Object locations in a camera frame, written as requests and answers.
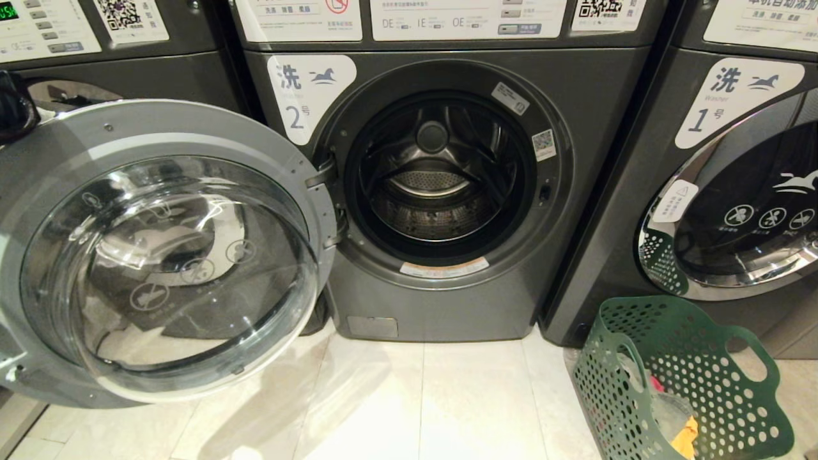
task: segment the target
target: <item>tile floor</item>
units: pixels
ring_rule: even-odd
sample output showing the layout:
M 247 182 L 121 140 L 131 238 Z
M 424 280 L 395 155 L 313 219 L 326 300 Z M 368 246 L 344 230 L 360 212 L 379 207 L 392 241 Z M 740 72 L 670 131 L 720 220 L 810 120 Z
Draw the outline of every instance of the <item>tile floor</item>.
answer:
M 796 430 L 818 444 L 818 361 L 779 362 Z M 482 344 L 299 338 L 260 375 L 200 401 L 51 406 L 11 460 L 595 460 L 562 349 L 534 332 Z

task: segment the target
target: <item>qr code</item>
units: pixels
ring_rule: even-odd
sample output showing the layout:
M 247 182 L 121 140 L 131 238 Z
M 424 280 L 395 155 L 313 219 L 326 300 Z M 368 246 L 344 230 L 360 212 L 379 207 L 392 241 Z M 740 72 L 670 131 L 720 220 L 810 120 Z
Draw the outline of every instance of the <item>qr code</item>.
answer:
M 617 17 L 621 10 L 622 0 L 582 0 L 579 17 Z
M 557 149 L 554 147 L 554 131 L 552 129 L 534 134 L 531 136 L 531 140 L 534 143 L 534 152 L 537 154 L 537 161 L 556 156 Z
M 97 0 L 109 29 L 122 30 L 142 27 L 142 18 L 137 13 L 137 5 L 134 1 Z

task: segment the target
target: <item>basket handle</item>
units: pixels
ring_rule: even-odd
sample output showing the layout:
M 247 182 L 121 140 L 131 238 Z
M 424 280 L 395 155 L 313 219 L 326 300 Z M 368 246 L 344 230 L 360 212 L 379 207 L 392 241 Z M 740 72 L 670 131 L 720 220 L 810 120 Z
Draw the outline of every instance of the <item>basket handle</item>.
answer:
M 634 363 L 636 363 L 636 367 L 639 369 L 639 380 L 642 382 L 642 390 L 648 390 L 649 382 L 645 378 L 647 372 L 645 372 L 645 363 L 642 361 L 642 357 L 639 355 L 639 351 L 636 349 L 636 344 L 633 343 L 633 339 L 629 337 L 627 334 L 623 334 L 621 332 L 616 332 L 611 334 L 613 337 L 613 344 L 616 345 L 614 350 L 618 353 L 619 347 L 622 346 L 627 350 L 628 354 L 631 355 L 631 359 Z
M 781 382 L 781 375 L 778 372 L 778 366 L 775 365 L 775 360 L 764 349 L 764 345 L 762 345 L 762 343 L 758 340 L 755 334 L 753 334 L 752 332 L 743 327 L 727 326 L 726 330 L 728 334 L 730 334 L 731 338 L 736 337 L 743 339 L 745 342 L 747 342 L 750 349 L 753 350 L 753 353 L 755 353 L 756 357 L 758 357 L 758 359 L 764 364 L 764 367 L 766 368 L 766 377 L 764 378 L 764 380 L 759 381 L 757 383 L 760 386 L 765 386 L 769 390 L 772 390 L 774 394 L 775 389 L 778 388 L 778 385 Z

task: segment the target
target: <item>laundry basket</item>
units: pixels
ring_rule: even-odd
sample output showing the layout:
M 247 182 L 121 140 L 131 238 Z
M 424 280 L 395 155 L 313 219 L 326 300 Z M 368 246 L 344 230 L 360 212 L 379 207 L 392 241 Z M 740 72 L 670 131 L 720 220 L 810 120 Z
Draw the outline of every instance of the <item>laundry basket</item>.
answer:
M 743 339 L 766 366 L 744 375 L 727 351 Z M 621 356 L 639 369 L 634 385 Z M 696 460 L 760 460 L 786 454 L 793 429 L 775 401 L 780 375 L 756 336 L 723 327 L 690 302 L 668 295 L 605 301 L 573 370 L 574 385 L 603 458 L 684 460 L 654 420 L 650 375 L 687 399 L 699 424 Z

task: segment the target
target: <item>washing machine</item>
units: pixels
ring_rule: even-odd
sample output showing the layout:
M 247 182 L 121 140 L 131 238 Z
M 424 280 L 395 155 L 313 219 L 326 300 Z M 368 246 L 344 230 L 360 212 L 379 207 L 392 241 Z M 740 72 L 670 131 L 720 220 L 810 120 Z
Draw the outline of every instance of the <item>washing machine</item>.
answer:
M 581 346 L 601 302 L 659 293 L 762 341 L 785 342 L 779 324 L 793 339 L 809 336 L 815 315 L 805 312 L 818 308 L 817 7 L 684 5 L 542 311 L 545 338 Z M 812 320 L 799 328 L 795 317 Z
M 342 336 L 531 331 L 666 6 L 233 3 L 269 126 L 328 177 Z
M 26 79 L 47 110 L 168 97 L 248 114 L 254 97 L 240 84 L 225 15 L 198 0 L 6 0 L 0 70 Z

